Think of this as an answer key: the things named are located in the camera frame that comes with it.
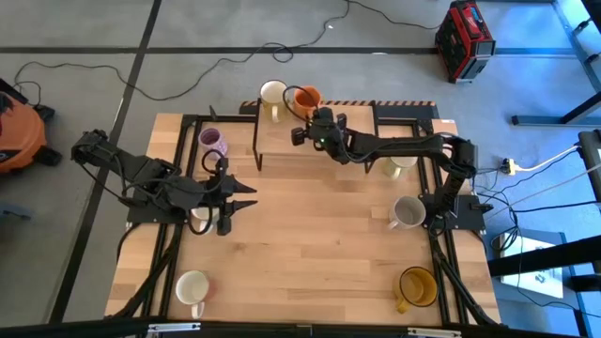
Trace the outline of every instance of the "gray floor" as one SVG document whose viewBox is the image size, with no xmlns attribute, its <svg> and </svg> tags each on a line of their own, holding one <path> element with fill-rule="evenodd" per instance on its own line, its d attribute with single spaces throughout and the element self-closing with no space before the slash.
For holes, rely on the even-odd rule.
<svg viewBox="0 0 601 338">
<path fill-rule="evenodd" d="M 441 0 L 363 2 L 384 10 L 395 20 L 428 26 L 436 26 L 448 7 L 448 1 Z M 10 35 L 3 34 L 0 45 L 136 46 L 151 3 L 0 0 L 1 31 L 11 31 L 21 22 L 37 23 Z M 572 12 L 576 16 L 582 14 L 578 3 L 565 0 L 562 6 L 576 8 L 566 10 L 571 24 L 581 21 L 571 17 Z M 317 0 L 163 1 L 150 46 L 257 46 L 268 41 L 298 44 L 315 38 L 321 23 L 342 14 L 344 8 L 341 1 Z M 570 47 L 551 5 L 482 3 L 480 8 L 498 47 Z M 332 23 L 317 45 L 431 47 L 434 33 L 395 26 L 376 13 L 352 6 L 348 17 Z M 245 55 L 147 55 L 137 85 L 158 97 L 175 94 L 222 56 L 240 59 Z M 28 60 L 49 64 L 107 63 L 127 75 L 133 55 L 3 54 L 0 77 L 11 80 Z M 261 54 L 244 65 L 222 63 L 192 93 L 179 100 L 154 102 L 134 94 L 118 144 L 132 153 L 144 153 L 156 113 L 207 114 L 211 104 L 218 114 L 235 114 L 242 100 L 254 99 L 258 87 L 273 78 L 289 85 L 315 85 L 326 99 L 333 100 L 434 100 L 440 115 L 456 120 L 461 134 L 480 147 L 480 167 L 495 166 L 506 157 L 529 166 L 568 148 L 577 140 L 579 130 L 515 128 L 509 124 L 509 116 L 561 115 L 594 93 L 575 57 L 498 56 L 473 84 L 454 85 L 445 81 L 442 65 L 434 55 L 297 54 L 291 62 L 280 64 Z M 22 177 L 0 180 L 0 200 L 36 211 L 31 222 L 0 224 L 0 326 L 45 320 L 91 187 L 85 173 L 69 161 L 69 147 L 81 131 L 112 128 L 124 89 L 110 70 L 33 67 L 23 74 L 23 80 L 40 82 L 42 101 L 58 111 L 49 127 L 49 139 L 66 158 L 57 168 L 35 166 Z M 26 94 L 37 95 L 34 88 L 27 88 Z M 516 200 L 583 170 L 581 160 L 572 155 L 554 169 L 510 190 L 508 196 Z M 492 178 L 479 177 L 478 181 L 489 185 Z M 499 176 L 497 187 L 517 179 Z M 108 185 L 116 186 L 113 177 Z M 66 187 L 70 191 L 59 192 L 59 188 Z M 592 198 L 590 185 L 583 177 L 520 207 Z M 112 196 L 103 195 L 66 320 L 102 316 L 125 215 L 126 209 Z M 599 220 L 595 207 L 520 216 L 524 227 L 564 231 L 569 240 L 598 235 Z M 488 223 L 494 229 L 509 225 L 504 214 Z M 601 313 L 598 295 L 587 297 L 587 306 L 588 312 Z M 550 320 L 570 317 L 563 309 L 542 310 L 534 305 L 502 302 L 501 316 L 515 328 L 576 333 L 573 321 L 566 319 L 556 324 Z M 592 322 L 601 330 L 599 320 L 592 318 Z"/>
</svg>

